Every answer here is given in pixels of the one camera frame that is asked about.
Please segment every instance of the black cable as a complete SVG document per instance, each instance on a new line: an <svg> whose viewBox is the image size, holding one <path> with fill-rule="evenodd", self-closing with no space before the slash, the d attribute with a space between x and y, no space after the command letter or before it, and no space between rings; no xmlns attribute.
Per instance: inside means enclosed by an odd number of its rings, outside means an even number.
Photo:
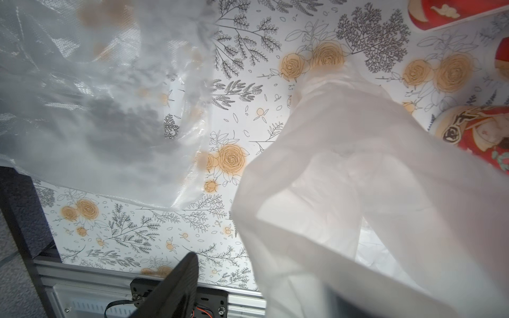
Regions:
<svg viewBox="0 0 509 318"><path fill-rule="evenodd" d="M200 309L205 310L205 311L208 311L208 312L209 312L210 317L212 317L212 318L214 318L214 317L215 317L214 312L213 312L213 311L212 311L209 307L207 307L207 306L203 306L203 305L201 305L201 304L199 304L199 303L195 303L195 304L194 304L194 307L195 307L195 308L200 308Z"/></svg>
<svg viewBox="0 0 509 318"><path fill-rule="evenodd" d="M136 300L127 300L127 299L124 299L124 300L115 300L115 301L110 302L106 306L106 309L104 310L104 318L108 318L108 316L106 316L106 311L108 309L110 309L110 307L117 306L117 305L134 304L137 301L139 301L139 299L136 299Z"/></svg>

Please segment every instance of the red object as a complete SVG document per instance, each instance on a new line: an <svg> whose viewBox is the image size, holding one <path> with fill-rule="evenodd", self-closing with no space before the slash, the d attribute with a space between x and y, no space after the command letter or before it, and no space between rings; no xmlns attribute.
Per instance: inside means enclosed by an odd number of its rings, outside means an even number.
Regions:
<svg viewBox="0 0 509 318"><path fill-rule="evenodd" d="M503 38L498 45L495 59L509 62L509 38Z"/></svg>
<svg viewBox="0 0 509 318"><path fill-rule="evenodd" d="M429 30L509 6L509 0L420 0L420 4L427 21L416 19L409 11L410 19L419 29Z"/></svg>
<svg viewBox="0 0 509 318"><path fill-rule="evenodd" d="M509 175L509 107L454 107L437 118L430 132Z"/></svg>

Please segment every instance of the crumpled plastic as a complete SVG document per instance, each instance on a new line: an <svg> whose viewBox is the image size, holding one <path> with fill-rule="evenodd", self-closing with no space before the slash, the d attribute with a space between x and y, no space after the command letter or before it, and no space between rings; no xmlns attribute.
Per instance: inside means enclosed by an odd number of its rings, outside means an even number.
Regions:
<svg viewBox="0 0 509 318"><path fill-rule="evenodd" d="M299 81L232 218L267 318L343 316L337 296L380 317L504 317L508 188L345 64ZM396 264L359 248L366 233Z"/></svg>
<svg viewBox="0 0 509 318"><path fill-rule="evenodd" d="M201 0L2 1L0 164L159 210L193 202L214 18Z"/></svg>

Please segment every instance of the black plastic part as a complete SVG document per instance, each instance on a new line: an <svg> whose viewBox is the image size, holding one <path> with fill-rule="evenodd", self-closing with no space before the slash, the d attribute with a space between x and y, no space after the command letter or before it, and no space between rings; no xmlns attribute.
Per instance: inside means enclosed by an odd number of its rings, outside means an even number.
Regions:
<svg viewBox="0 0 509 318"><path fill-rule="evenodd" d="M139 308L145 298L156 289L157 285L160 283L158 280L145 279L145 278L135 278L132 280L131 286L131 294L133 299L137 299L140 296L142 297L140 300L134 303L134 305Z"/></svg>
<svg viewBox="0 0 509 318"><path fill-rule="evenodd" d="M139 301L135 302L136 307L140 307L145 298L157 287L160 283L158 280L135 278L131 282L131 293L134 299L139 296L142 297ZM226 317L228 312L228 292L217 290L214 288L198 287L196 289L196 304L202 309L209 310L213 313L214 318ZM219 308L224 308L223 315L219 314ZM208 318L205 313L196 312L195 317Z"/></svg>
<svg viewBox="0 0 509 318"><path fill-rule="evenodd" d="M131 318L189 318L196 302L198 256L190 252L148 294Z"/></svg>
<svg viewBox="0 0 509 318"><path fill-rule="evenodd" d="M196 291L196 303L198 307L213 312L214 318L226 317L228 313L228 292L214 288L198 287ZM219 314L220 307L225 309L222 315ZM195 311L194 316L200 317L202 315L197 314ZM208 318L208 316L203 313L203 318Z"/></svg>

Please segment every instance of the silver metal frame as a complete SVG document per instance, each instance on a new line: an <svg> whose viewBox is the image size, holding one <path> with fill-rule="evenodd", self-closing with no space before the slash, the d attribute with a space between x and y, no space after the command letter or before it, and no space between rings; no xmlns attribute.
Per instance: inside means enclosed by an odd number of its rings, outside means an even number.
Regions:
<svg viewBox="0 0 509 318"><path fill-rule="evenodd" d="M131 295L129 284L136 277L144 277L162 280L153 276L133 274L129 272L111 271L90 267L83 267L56 262L53 257L38 256L34 263L50 302L56 312L57 318L72 317L59 298L59 286L73 288L75 291L95 291L100 295L119 295L119 299ZM262 294L255 291L241 290L227 286L214 286L199 283L199 286L216 288L227 291L228 314L227 317L263 317L265 315L266 302Z"/></svg>

